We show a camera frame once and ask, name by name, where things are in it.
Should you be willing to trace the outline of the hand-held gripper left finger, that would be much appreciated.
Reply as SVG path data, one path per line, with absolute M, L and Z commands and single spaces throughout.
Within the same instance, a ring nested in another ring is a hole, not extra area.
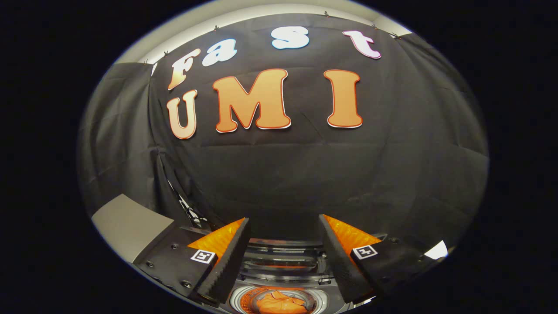
M 247 217 L 213 232 L 172 223 L 133 264 L 180 296 L 217 307 L 235 284 L 250 236 Z

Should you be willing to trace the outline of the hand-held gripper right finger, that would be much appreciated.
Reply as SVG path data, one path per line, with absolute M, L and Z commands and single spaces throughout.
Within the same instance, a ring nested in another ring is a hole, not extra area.
M 404 238 L 380 239 L 324 214 L 318 221 L 333 276 L 347 303 L 393 294 L 438 264 Z

